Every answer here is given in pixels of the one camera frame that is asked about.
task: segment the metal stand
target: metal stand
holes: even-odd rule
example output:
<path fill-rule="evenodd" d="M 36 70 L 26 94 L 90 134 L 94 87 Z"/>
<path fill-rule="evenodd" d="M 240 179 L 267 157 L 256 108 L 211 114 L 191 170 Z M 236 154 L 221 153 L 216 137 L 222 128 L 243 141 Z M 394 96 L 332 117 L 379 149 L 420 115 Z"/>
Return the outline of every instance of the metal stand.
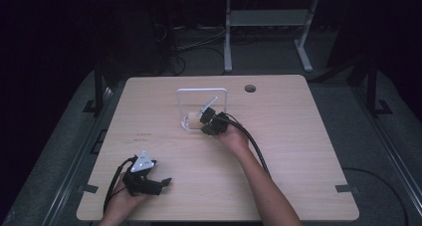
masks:
<path fill-rule="evenodd" d="M 232 26 L 303 26 L 304 31 L 295 46 L 306 72 L 313 67 L 308 59 L 304 45 L 310 31 L 317 1 L 313 0 L 309 9 L 299 10 L 231 10 L 230 0 L 226 8 L 226 41 L 224 43 L 224 72 L 233 71 L 230 49 L 230 32 Z"/>

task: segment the forearm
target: forearm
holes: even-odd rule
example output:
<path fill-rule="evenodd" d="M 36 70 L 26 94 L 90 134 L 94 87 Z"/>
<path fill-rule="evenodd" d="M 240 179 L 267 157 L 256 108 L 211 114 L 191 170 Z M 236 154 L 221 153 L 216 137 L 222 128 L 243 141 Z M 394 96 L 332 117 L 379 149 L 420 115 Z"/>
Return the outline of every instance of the forearm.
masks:
<path fill-rule="evenodd" d="M 237 155 L 248 179 L 258 213 L 266 226 L 302 225 L 294 208 L 252 151 Z"/>

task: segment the white plastic piece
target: white plastic piece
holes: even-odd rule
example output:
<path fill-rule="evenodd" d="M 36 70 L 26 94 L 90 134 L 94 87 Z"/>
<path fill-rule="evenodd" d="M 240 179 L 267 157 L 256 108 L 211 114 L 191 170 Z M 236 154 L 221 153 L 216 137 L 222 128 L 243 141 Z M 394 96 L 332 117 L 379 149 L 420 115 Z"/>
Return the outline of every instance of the white plastic piece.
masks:
<path fill-rule="evenodd" d="M 137 157 L 137 160 L 130 169 L 130 172 L 135 173 L 143 169 L 152 168 L 153 166 L 154 162 L 152 162 L 151 158 L 149 158 L 149 155 L 144 150 L 140 156 Z"/>
<path fill-rule="evenodd" d="M 211 105 L 214 104 L 214 102 L 217 99 L 218 99 L 217 96 L 214 96 L 214 98 L 212 98 L 208 103 L 205 103 L 202 106 L 201 110 L 196 115 L 202 115 L 205 112 L 205 110 L 207 110 L 209 107 L 211 107 Z"/>

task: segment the wooden table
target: wooden table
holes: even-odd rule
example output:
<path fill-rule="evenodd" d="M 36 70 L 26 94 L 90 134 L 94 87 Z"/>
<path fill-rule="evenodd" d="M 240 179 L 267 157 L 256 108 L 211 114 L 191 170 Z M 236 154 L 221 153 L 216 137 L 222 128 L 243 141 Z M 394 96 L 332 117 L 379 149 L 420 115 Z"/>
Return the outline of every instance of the wooden table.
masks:
<path fill-rule="evenodd" d="M 246 85 L 254 85 L 256 91 L 247 93 Z M 336 191 L 337 185 L 347 182 L 306 80 L 301 76 L 222 76 L 128 80 L 89 181 L 99 189 L 84 193 L 79 219 L 102 218 L 115 170 L 146 150 L 158 160 L 148 178 L 173 179 L 129 220 L 260 220 L 236 159 L 212 136 L 181 126 L 176 91 L 184 88 L 228 91 L 227 113 L 253 136 L 274 181 L 301 220 L 358 217 L 352 194 Z M 199 99 L 198 106 L 204 104 Z"/>

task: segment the dark background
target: dark background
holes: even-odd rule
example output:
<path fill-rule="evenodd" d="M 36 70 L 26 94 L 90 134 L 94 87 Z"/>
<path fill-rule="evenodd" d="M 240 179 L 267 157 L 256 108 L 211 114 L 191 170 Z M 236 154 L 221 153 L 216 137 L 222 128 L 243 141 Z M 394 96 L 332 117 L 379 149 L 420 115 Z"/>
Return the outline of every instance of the dark background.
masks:
<path fill-rule="evenodd" d="M 165 45 L 163 50 L 155 44 L 150 23 L 165 22 L 166 2 L 123 2 L 0 0 L 0 221 L 75 90 L 96 64 L 111 66 L 105 73 L 111 83 L 127 77 L 124 73 L 138 63 L 147 67 L 133 75 L 153 76 L 163 71 Z M 336 29 L 342 22 L 328 66 L 335 68 L 364 53 L 393 81 L 402 99 L 422 120 L 421 1 L 349 3 L 344 19 L 324 17 L 343 11 L 339 0 L 321 0 L 316 10 L 314 30 Z M 198 23 L 217 25 L 224 21 L 218 14 L 224 11 L 221 0 L 175 1 L 175 6 L 175 23 L 191 28 Z M 139 18 L 133 19 L 133 12 Z M 130 42 L 134 35 L 143 45 Z"/>

